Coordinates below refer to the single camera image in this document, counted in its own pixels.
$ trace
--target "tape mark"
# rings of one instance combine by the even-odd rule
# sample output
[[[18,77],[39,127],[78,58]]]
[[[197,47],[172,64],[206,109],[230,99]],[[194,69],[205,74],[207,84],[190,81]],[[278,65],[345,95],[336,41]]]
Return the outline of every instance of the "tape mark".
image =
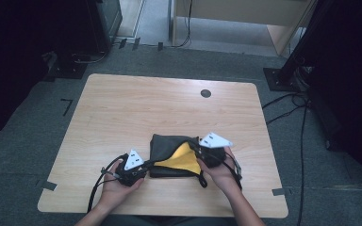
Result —
[[[285,195],[285,190],[284,190],[284,188],[273,189],[272,190],[272,195],[273,196]]]
[[[66,116],[66,114],[67,114],[67,112],[69,111],[69,109],[70,109],[70,106],[72,105],[72,103],[73,103],[73,100],[68,100],[68,99],[60,99],[60,101],[67,101],[67,102],[69,102],[69,104],[67,105],[67,107],[66,107],[66,110],[64,111],[64,113],[63,113],[63,116]]]
[[[127,39],[123,39],[121,42],[120,42],[120,46],[119,46],[119,49],[123,49],[125,47],[125,44],[127,43]]]
[[[160,52],[163,50],[163,42],[159,42],[157,46],[157,51]]]
[[[51,191],[55,191],[55,189],[57,188],[57,184],[52,183],[52,182],[48,182],[48,181],[44,181],[41,183],[41,180],[37,182],[36,186],[38,187],[42,187]]]
[[[134,45],[132,46],[132,50],[137,50],[138,46],[140,45],[140,38],[137,38],[134,42]]]

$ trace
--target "right hand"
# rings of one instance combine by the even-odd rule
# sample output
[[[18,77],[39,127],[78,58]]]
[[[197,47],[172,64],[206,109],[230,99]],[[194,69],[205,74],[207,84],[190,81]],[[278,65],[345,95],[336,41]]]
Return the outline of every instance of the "right hand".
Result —
[[[121,161],[116,161],[110,169],[110,172],[115,172],[117,167],[120,165]],[[99,200],[97,206],[108,210],[108,212],[113,211],[117,206],[119,206],[125,199],[135,190],[140,188],[140,185],[143,183],[143,178],[140,178],[132,186],[123,186],[119,181],[110,181],[113,180],[113,176],[105,174],[104,183],[102,188],[101,199]]]
[[[235,156],[232,154],[230,147],[224,147],[224,150],[235,159]],[[228,164],[231,169],[234,169],[234,160],[231,159],[228,154],[225,155],[226,158],[224,162]],[[220,164],[215,168],[208,168],[201,159],[197,158],[197,161],[201,169],[211,176],[216,186],[223,192],[225,192],[227,189],[232,189],[234,186],[238,186],[233,175],[231,174],[230,169],[228,169],[224,164]]]

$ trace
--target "black fabric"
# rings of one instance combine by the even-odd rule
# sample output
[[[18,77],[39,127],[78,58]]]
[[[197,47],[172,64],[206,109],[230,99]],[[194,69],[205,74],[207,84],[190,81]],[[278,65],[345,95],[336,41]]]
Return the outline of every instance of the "black fabric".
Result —
[[[162,136],[154,134],[151,140],[151,162],[160,162],[170,158],[174,152],[183,143],[199,145],[198,137],[185,137],[185,136]],[[193,177],[196,176],[202,187],[207,186],[207,182],[203,173],[196,174],[186,169],[172,169],[161,166],[152,166],[149,169],[149,175],[153,178],[161,177]]]

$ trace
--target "wooden table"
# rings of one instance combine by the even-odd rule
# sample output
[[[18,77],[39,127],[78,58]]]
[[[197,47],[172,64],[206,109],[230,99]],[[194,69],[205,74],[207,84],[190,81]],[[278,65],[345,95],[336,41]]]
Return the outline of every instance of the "wooden table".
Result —
[[[209,98],[201,90],[211,92]],[[149,158],[153,134],[204,137],[214,132],[234,143],[242,167],[243,194],[262,218],[284,218],[281,188],[263,112],[254,84],[93,74],[69,125],[38,208],[42,212],[85,213],[91,189],[117,156],[135,149]],[[229,202],[206,175],[152,179],[113,213],[161,216],[233,216]],[[99,200],[101,188],[95,196]]]

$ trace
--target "power cord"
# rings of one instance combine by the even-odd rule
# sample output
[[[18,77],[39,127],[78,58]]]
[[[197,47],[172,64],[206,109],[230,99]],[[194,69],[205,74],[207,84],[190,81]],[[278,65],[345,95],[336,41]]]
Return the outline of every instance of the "power cord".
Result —
[[[91,61],[75,60],[74,63],[79,63],[79,64],[97,63],[97,62],[101,61],[103,58],[105,58],[106,55],[107,55],[107,52],[104,52],[103,55],[100,58],[96,59],[96,60],[91,60]],[[72,57],[76,57],[76,56],[89,57],[89,55],[72,54]]]
[[[302,223],[302,213],[304,211],[304,124],[308,106],[304,108],[304,119],[302,122],[301,129],[301,200],[299,204],[299,217],[297,225],[300,226]]]
[[[113,166],[113,164],[114,164],[117,160],[123,159],[124,157],[125,157],[125,154],[123,154],[123,155],[115,158],[113,161],[111,161],[111,162],[107,165],[107,167],[106,167],[105,169],[102,169],[102,170],[103,170],[103,171],[108,171],[108,170],[110,170],[111,166]],[[102,178],[103,178],[104,176],[105,176],[105,173],[101,173],[101,175],[99,176],[98,180],[97,180],[96,183],[95,183],[95,186],[94,186],[93,189],[92,189],[92,192],[90,193],[90,201],[89,201],[89,203],[88,203],[88,211],[87,211],[87,213],[89,213],[89,211],[92,209],[93,199],[94,199],[94,197],[95,197],[95,193],[96,193],[96,190],[98,189],[98,186],[101,185],[102,183],[108,182],[108,181],[104,181],[104,182],[101,183],[101,180],[102,180]]]
[[[300,226],[302,223],[302,214],[303,214],[303,210],[304,210],[304,125],[305,125],[305,120],[306,120],[306,113],[307,113],[307,109],[309,108],[309,100],[306,100],[304,98],[304,96],[300,95],[301,92],[296,92],[296,93],[290,93],[281,97],[278,97],[276,99],[274,99],[273,101],[265,104],[262,106],[262,108],[264,109],[265,107],[272,105],[274,103],[279,102],[280,100],[288,97],[288,96],[292,96],[292,102],[293,104],[296,106],[294,109],[292,109],[291,111],[284,113],[276,118],[274,118],[273,120],[270,120],[268,122],[266,122],[267,124],[270,124],[273,121],[276,121],[280,118],[289,116],[293,111],[295,111],[298,108],[304,107],[304,118],[302,121],[302,128],[301,128],[301,135],[300,135],[300,158],[301,158],[301,197],[300,197],[300,203],[299,203],[299,216],[298,216],[298,221],[297,221],[297,226]],[[304,103],[303,104],[298,104],[296,102],[296,98],[299,97],[301,98]]]
[[[308,72],[305,71],[304,67],[297,67],[294,74],[298,81],[302,84],[302,86],[304,86],[306,89],[310,88],[310,85],[305,82],[306,78],[308,77]]]
[[[187,37],[185,38],[185,40],[184,40],[184,42],[182,44],[172,46],[173,48],[183,47],[188,43],[188,41],[190,41],[190,14],[192,13],[192,2],[193,2],[193,0],[190,0],[189,15],[188,15],[188,25],[187,25],[187,30],[188,30]]]
[[[225,162],[225,160],[221,160],[221,159],[218,158],[216,155],[211,154],[211,153],[205,153],[205,154],[207,154],[208,156],[216,159],[216,160],[217,160],[218,162],[220,162],[221,164],[225,165],[225,166],[228,168],[228,170],[230,170],[230,172],[231,172],[232,176],[234,177],[234,180],[235,180],[235,182],[237,183],[239,189],[242,190],[242,184],[240,183],[240,180],[242,179],[242,176],[240,175],[240,166],[239,166],[237,160],[236,160],[235,158],[233,158],[233,157],[231,156],[231,154],[226,153],[226,154],[233,160],[234,165],[235,165],[235,167],[237,168],[237,171],[239,172],[238,174],[235,173],[235,170],[232,169],[232,168]]]

